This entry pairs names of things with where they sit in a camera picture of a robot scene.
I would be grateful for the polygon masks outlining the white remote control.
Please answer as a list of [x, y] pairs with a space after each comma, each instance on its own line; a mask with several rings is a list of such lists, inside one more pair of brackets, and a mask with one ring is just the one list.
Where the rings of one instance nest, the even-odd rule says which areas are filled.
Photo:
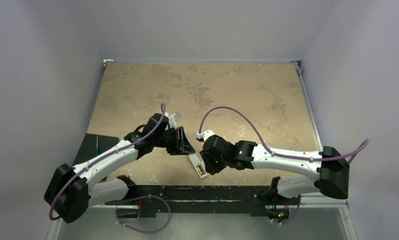
[[[194, 154], [189, 154], [188, 158], [191, 162], [191, 164], [193, 165], [195, 171], [197, 172], [198, 176], [201, 179], [204, 179], [208, 176], [208, 173], [205, 171], [205, 164], [200, 160], [200, 158], [194, 153]], [[197, 168], [202, 168], [205, 171], [205, 174], [200, 176], [200, 174], [198, 173]]]

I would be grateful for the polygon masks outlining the gold green AAA battery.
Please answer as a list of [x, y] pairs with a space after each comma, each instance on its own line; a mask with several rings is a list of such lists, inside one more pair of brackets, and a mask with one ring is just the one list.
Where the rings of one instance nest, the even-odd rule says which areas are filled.
[[201, 175], [204, 175], [204, 174], [205, 174], [205, 171], [203, 170], [202, 167], [199, 168], [199, 171], [200, 171], [200, 174], [201, 174]]

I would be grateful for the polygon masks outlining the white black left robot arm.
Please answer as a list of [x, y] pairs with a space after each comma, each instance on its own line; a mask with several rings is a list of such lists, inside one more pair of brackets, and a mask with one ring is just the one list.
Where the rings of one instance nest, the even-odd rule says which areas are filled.
[[100, 181], [118, 168], [149, 154], [154, 148], [163, 148], [171, 156], [194, 155], [182, 126], [176, 126], [179, 112], [155, 113], [147, 124], [138, 126], [115, 146], [83, 163], [69, 166], [64, 163], [54, 172], [44, 194], [50, 205], [48, 216], [52, 221], [63, 219], [72, 223], [89, 207], [120, 200], [132, 204], [137, 191], [122, 179], [102, 184]]

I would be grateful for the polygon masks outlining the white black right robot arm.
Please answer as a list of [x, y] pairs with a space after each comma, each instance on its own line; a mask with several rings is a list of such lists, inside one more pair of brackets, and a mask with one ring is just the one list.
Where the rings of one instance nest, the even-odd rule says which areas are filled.
[[268, 197], [273, 203], [317, 192], [339, 200], [349, 196], [350, 164], [333, 147], [325, 146], [322, 152], [268, 151], [263, 144], [246, 140], [231, 143], [214, 133], [200, 134], [197, 140], [203, 143], [200, 156], [208, 174], [220, 173], [226, 167], [294, 173], [292, 177], [272, 180]]

